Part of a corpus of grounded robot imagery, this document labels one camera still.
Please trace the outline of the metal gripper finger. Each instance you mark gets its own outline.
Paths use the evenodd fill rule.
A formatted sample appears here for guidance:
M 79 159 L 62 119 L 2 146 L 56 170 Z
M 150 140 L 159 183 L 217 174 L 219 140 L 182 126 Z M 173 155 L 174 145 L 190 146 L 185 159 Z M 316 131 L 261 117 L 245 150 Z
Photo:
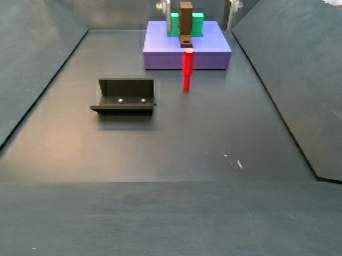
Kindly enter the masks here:
M 161 10 L 166 16 L 166 21 L 171 18 L 171 0 L 161 0 L 157 3 L 157 9 Z
M 229 2 L 229 14 L 227 14 L 227 27 L 226 30 L 230 31 L 233 27 L 234 15 L 239 9 L 243 8 L 242 0 L 227 0 Z

